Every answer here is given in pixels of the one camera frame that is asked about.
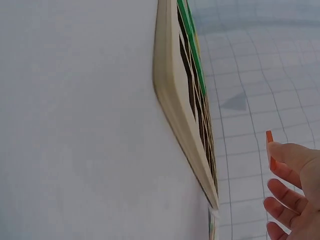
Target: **white wall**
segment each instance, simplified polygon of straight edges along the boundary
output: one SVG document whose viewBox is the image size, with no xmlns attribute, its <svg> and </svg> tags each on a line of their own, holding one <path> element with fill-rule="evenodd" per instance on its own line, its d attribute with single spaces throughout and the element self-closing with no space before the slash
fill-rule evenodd
<svg viewBox="0 0 320 240">
<path fill-rule="evenodd" d="M 0 239 L 206 240 L 152 85 L 156 0 L 0 1 Z"/>
</svg>

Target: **orange object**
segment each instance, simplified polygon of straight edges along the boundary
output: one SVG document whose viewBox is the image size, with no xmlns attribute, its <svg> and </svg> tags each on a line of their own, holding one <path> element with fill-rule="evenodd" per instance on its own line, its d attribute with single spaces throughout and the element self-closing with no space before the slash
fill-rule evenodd
<svg viewBox="0 0 320 240">
<path fill-rule="evenodd" d="M 270 155 L 269 149 L 268 149 L 268 143 L 271 143 L 274 141 L 274 138 L 272 137 L 272 132 L 266 131 L 265 132 L 265 139 L 266 139 L 266 152 L 268 154 L 268 160 L 269 160 L 269 168 L 270 170 L 275 170 L 276 169 L 276 160 Z"/>
</svg>

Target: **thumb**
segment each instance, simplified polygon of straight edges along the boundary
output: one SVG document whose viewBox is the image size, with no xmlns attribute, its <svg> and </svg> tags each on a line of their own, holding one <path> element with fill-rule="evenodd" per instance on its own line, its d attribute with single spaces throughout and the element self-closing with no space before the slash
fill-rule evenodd
<svg viewBox="0 0 320 240">
<path fill-rule="evenodd" d="M 301 170 L 311 161 L 320 157 L 318 150 L 286 143 L 270 142 L 267 145 L 270 155 L 278 162 L 285 163 L 289 168 L 300 174 Z"/>
</svg>

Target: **green strip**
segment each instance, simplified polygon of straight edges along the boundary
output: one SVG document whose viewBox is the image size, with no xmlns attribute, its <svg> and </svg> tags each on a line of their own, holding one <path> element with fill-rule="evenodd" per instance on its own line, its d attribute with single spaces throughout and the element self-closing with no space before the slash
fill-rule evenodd
<svg viewBox="0 0 320 240">
<path fill-rule="evenodd" d="M 185 27 L 185 30 L 186 30 L 186 33 L 188 35 L 188 39 L 190 42 L 191 52 L 193 55 L 196 72 L 197 72 L 197 75 L 199 78 L 201 91 L 202 91 L 203 96 L 205 96 L 206 95 L 206 85 L 205 85 L 205 81 L 204 81 L 204 73 L 203 73 L 203 69 L 202 69 L 202 65 L 201 65 L 201 60 L 200 60 L 200 56 L 199 56 L 198 49 L 197 49 L 197 43 L 196 43 L 196 39 L 195 39 L 196 29 L 195 29 L 192 15 L 191 15 L 191 11 L 190 11 L 188 4 L 187 4 L 187 6 L 185 6 L 184 0 L 177 0 L 177 4 L 178 4 L 179 10 L 181 12 L 182 21 L 183 21 L 183 24 L 184 24 L 184 27 Z"/>
</svg>

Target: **hand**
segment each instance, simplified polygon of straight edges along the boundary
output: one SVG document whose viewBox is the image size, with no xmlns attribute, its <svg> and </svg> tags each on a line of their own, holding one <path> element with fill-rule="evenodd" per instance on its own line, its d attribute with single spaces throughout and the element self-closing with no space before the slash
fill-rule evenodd
<svg viewBox="0 0 320 240">
<path fill-rule="evenodd" d="M 276 160 L 272 172 L 305 194 L 304 197 L 287 188 L 277 179 L 269 180 L 267 186 L 275 198 L 267 197 L 264 208 L 291 230 L 288 235 L 276 223 L 269 222 L 271 240 L 320 240 L 320 150 L 277 142 L 267 147 Z"/>
</svg>

